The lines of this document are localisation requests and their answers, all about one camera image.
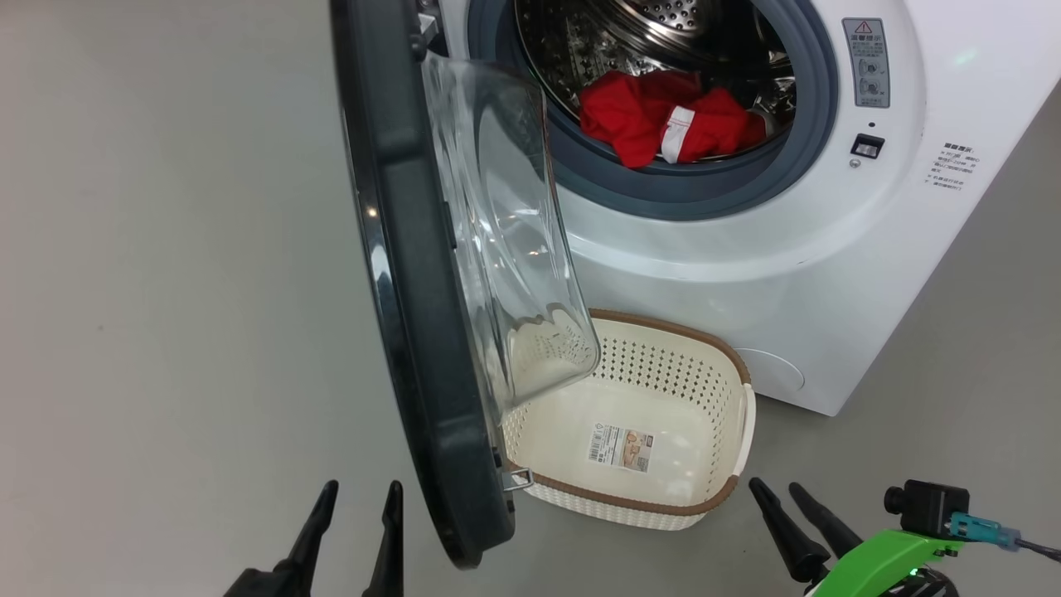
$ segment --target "warning label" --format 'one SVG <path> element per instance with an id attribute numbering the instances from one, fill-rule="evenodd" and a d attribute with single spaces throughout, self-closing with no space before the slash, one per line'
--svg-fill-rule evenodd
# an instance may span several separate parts
<path id="1" fill-rule="evenodd" d="M 855 105 L 891 106 L 891 73 L 888 72 L 888 42 L 881 19 L 843 19 L 843 34 L 851 54 L 855 83 Z"/>
<path id="2" fill-rule="evenodd" d="M 945 190 L 964 190 L 966 182 L 976 173 L 980 162 L 975 153 L 969 145 L 943 143 L 925 174 L 924 182 Z"/>

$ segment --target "stainless steel drum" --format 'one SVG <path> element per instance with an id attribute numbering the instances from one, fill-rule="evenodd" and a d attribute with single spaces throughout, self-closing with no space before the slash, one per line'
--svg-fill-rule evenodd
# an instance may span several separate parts
<path id="1" fill-rule="evenodd" d="M 748 0 L 514 2 L 517 30 L 535 76 L 576 121 L 578 94 L 609 70 L 633 75 L 696 72 L 705 89 L 725 87 L 746 108 L 772 117 L 777 125 L 763 143 L 784 133 L 795 118 L 792 64 L 772 28 Z"/>

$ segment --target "warning sticker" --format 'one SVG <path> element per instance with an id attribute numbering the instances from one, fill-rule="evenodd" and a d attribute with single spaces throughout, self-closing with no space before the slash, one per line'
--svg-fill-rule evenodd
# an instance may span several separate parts
<path id="1" fill-rule="evenodd" d="M 928 166 L 925 183 L 952 191 L 964 190 L 966 182 L 976 173 L 980 162 L 975 154 L 976 151 L 969 145 L 943 143 Z"/>
<path id="2" fill-rule="evenodd" d="M 891 74 L 888 72 L 888 42 L 881 19 L 843 19 L 843 34 L 851 54 L 855 83 L 855 105 L 889 107 Z"/>
<path id="3" fill-rule="evenodd" d="M 597 423 L 590 436 L 589 459 L 598 464 L 648 472 L 653 437 L 642 432 Z"/>

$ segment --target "basket handle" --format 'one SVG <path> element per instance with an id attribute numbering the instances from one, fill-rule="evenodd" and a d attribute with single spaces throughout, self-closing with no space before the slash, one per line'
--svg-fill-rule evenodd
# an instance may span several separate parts
<path id="1" fill-rule="evenodd" d="M 733 475 L 740 477 L 744 466 L 748 463 L 748 453 L 751 452 L 751 438 L 755 435 L 755 391 L 751 384 L 744 385 L 744 400 L 741 410 L 744 411 L 744 428 L 741 429 L 741 452 L 736 455 L 736 466 Z"/>

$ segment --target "gray rubber gasket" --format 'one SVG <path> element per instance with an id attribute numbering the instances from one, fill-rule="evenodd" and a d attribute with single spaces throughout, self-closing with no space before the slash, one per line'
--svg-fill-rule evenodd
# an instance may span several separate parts
<path id="1" fill-rule="evenodd" d="M 793 62 L 799 107 L 787 134 L 717 162 L 623 166 L 607 144 L 587 137 L 550 102 L 550 145 L 557 182 L 605 207 L 657 220 L 694 221 L 760 205 L 795 183 L 832 134 L 839 95 L 836 54 L 810 0 L 751 0 L 770 21 Z M 471 57 L 528 72 L 511 0 L 471 0 Z"/>

